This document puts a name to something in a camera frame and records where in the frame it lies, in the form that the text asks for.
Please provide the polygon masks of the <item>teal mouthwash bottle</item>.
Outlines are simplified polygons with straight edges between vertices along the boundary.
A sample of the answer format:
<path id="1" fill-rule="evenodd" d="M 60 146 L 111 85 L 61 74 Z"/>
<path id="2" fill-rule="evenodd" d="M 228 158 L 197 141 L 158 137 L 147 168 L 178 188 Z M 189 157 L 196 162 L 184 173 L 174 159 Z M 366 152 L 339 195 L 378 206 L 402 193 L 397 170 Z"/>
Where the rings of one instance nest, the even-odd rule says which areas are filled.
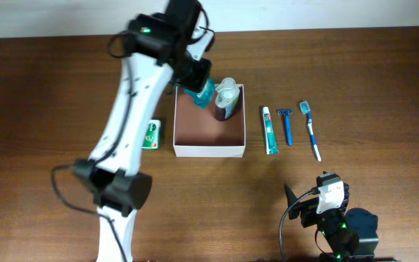
<path id="1" fill-rule="evenodd" d="M 208 78 L 206 84 L 200 92 L 184 89 L 184 93 L 193 99 L 196 106 L 199 108 L 206 108 L 212 101 L 215 94 L 215 83 L 211 78 Z"/>

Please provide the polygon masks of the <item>clear bottle dark liquid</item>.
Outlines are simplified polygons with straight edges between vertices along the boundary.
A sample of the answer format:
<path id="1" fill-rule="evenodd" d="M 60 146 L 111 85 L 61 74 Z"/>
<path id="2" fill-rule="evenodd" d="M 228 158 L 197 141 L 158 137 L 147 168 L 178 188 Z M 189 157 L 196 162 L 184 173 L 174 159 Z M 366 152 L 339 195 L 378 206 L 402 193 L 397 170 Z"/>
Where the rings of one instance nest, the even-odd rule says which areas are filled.
<path id="1" fill-rule="evenodd" d="M 230 119 L 237 110 L 240 89 L 233 78 L 227 77 L 216 86 L 215 91 L 217 93 L 215 98 L 215 118 L 220 122 L 224 122 Z"/>

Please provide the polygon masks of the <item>white teal toothpaste tube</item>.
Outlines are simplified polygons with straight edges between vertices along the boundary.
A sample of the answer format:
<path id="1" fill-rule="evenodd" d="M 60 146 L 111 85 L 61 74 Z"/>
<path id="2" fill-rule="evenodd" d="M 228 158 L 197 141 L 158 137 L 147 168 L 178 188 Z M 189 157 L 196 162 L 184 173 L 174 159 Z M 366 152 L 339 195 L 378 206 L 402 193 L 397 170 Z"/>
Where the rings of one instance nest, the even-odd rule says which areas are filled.
<path id="1" fill-rule="evenodd" d="M 265 131 L 266 153 L 267 155 L 278 154 L 274 127 L 271 121 L 271 114 L 267 106 L 262 107 L 263 126 Z"/>

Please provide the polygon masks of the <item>green soap box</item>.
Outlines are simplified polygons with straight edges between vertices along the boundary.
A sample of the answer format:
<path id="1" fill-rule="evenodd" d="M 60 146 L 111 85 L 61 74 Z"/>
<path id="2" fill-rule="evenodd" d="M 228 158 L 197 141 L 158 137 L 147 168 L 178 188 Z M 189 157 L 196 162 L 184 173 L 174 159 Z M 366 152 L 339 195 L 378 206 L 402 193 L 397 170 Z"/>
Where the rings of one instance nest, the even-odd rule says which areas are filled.
<path id="1" fill-rule="evenodd" d="M 159 149 L 160 143 L 160 130 L 161 122 L 158 119 L 152 119 L 148 123 L 148 127 L 145 133 L 145 139 L 143 141 L 142 149 L 144 150 L 157 150 Z"/>

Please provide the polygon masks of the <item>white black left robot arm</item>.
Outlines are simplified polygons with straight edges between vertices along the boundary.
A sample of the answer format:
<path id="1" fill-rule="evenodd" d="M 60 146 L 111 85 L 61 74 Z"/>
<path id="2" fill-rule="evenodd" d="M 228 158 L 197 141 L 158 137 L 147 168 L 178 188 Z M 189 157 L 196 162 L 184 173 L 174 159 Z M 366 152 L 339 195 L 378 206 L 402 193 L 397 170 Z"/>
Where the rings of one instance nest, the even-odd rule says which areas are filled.
<path id="1" fill-rule="evenodd" d="M 139 14 L 108 42 L 120 42 L 121 81 L 107 125 L 87 159 L 71 169 L 92 194 L 100 219 L 98 261 L 131 261 L 135 216 L 151 191 L 139 171 L 149 122 L 170 84 L 201 94 L 210 88 L 211 62 L 203 57 L 215 41 L 197 0 L 170 0 L 163 13 Z"/>

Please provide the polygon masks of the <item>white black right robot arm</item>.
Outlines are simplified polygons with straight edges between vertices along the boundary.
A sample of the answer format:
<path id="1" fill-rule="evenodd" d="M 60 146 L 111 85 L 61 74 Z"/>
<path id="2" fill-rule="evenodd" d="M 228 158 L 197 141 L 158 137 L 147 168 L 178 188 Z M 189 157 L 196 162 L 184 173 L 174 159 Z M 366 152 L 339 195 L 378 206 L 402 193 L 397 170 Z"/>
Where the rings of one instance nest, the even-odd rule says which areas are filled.
<path id="1" fill-rule="evenodd" d="M 335 173 L 326 173 L 316 179 L 316 186 L 301 196 L 296 196 L 284 185 L 287 209 L 279 222 L 279 249 L 282 260 L 284 251 L 282 229 L 286 219 L 300 219 L 303 228 L 314 227 L 330 247 L 321 251 L 319 261 L 372 261 L 378 239 L 378 217 L 368 210 L 348 210 L 349 185 Z"/>

